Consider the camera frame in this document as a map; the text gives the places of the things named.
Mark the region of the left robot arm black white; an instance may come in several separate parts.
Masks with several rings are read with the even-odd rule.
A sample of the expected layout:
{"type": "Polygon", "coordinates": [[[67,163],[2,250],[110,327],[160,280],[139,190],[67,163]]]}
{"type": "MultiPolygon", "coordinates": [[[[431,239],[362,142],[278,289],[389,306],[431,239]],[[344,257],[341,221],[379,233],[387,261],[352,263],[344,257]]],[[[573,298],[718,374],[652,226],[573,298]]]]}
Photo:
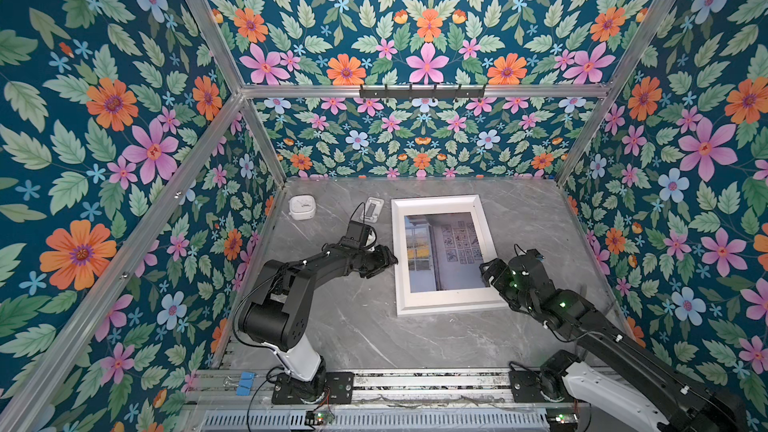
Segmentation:
{"type": "Polygon", "coordinates": [[[385,245],[339,243],[297,261],[270,260],[238,306],[233,331],[244,335],[252,345],[270,350],[290,379],[319,387],[324,382],[324,359],[305,335],[315,291],[353,273],[363,279],[373,278],[397,263],[385,245]]]}

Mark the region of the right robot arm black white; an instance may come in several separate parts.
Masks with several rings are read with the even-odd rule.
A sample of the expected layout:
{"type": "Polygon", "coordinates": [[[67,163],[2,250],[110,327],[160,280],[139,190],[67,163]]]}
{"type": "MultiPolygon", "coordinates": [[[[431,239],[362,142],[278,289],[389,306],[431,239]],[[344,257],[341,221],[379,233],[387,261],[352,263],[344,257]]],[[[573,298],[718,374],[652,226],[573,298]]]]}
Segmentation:
{"type": "Polygon", "coordinates": [[[537,385],[552,402],[573,398],[603,410],[636,431],[745,431],[743,401],[676,371],[612,324],[589,300],[558,288],[539,252],[479,267],[486,286],[517,313],[539,322],[562,343],[595,355],[619,375],[614,380],[576,354],[559,350],[539,368],[537,385]]]}

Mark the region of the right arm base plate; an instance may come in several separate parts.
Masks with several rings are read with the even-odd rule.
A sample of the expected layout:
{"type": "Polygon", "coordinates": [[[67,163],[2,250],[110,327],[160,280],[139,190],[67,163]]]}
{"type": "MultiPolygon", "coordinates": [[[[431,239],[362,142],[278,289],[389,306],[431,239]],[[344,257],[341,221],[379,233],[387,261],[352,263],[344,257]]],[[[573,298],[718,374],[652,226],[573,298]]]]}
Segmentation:
{"type": "Polygon", "coordinates": [[[554,372],[514,370],[508,372],[508,378],[517,403],[586,403],[572,396],[566,390],[564,377],[554,372]]]}

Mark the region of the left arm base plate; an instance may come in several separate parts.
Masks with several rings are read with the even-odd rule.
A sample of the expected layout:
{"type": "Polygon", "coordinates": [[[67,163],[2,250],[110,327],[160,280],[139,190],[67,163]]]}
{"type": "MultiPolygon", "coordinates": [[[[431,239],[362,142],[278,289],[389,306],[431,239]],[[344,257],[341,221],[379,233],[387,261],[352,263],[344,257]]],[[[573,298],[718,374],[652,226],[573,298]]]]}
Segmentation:
{"type": "Polygon", "coordinates": [[[319,373],[303,382],[285,373],[278,375],[272,392],[273,405],[347,405],[352,402],[355,375],[352,372],[319,373]]]}

